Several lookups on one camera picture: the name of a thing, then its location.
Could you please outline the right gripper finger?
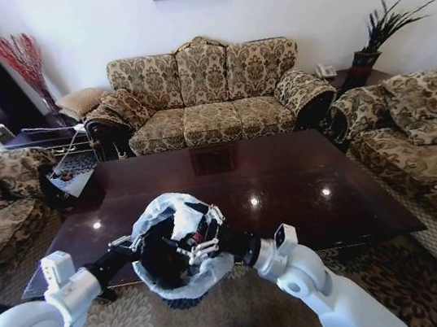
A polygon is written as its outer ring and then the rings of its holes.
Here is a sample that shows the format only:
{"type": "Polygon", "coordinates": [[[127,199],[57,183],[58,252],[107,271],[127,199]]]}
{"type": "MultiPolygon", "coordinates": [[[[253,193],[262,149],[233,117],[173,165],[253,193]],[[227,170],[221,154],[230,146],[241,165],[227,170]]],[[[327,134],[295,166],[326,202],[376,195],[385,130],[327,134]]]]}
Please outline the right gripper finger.
{"type": "Polygon", "coordinates": [[[195,231],[204,233],[209,226],[214,229],[221,227],[225,222],[225,218],[221,210],[215,205],[200,201],[185,202],[184,205],[190,210],[190,214],[196,220],[195,231]]]}
{"type": "Polygon", "coordinates": [[[164,242],[170,246],[177,254],[182,255],[188,261],[189,265],[196,265],[201,263],[202,260],[208,258],[213,252],[220,250],[219,239],[213,238],[206,242],[201,242],[198,245],[194,245],[191,248],[187,248],[179,242],[171,239],[164,239],[164,242]]]}

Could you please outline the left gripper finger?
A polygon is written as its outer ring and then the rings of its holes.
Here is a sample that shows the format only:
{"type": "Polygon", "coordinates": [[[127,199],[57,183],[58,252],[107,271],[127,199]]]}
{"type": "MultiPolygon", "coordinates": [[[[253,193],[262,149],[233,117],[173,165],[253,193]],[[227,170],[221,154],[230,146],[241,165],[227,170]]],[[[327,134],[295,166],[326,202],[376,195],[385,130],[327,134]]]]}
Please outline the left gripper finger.
{"type": "Polygon", "coordinates": [[[120,252],[123,254],[138,252],[142,249],[146,233],[139,235],[122,236],[109,242],[109,251],[120,252]]]}

